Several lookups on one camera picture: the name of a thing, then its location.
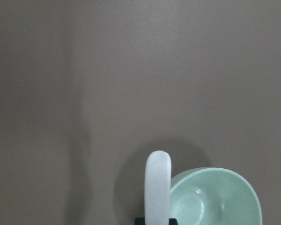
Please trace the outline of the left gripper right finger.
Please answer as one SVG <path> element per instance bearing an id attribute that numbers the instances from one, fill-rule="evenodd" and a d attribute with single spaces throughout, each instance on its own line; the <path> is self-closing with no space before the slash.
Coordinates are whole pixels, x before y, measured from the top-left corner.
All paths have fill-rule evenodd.
<path id="1" fill-rule="evenodd" d="M 170 218 L 169 219 L 169 225 L 178 225 L 178 222 L 175 218 Z"/>

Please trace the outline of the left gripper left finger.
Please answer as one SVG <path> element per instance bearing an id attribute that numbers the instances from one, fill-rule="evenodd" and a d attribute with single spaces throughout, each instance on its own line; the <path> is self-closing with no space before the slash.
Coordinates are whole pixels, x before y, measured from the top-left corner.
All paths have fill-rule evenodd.
<path id="1" fill-rule="evenodd" d="M 145 218 L 144 217 L 135 218 L 134 225 L 145 225 Z"/>

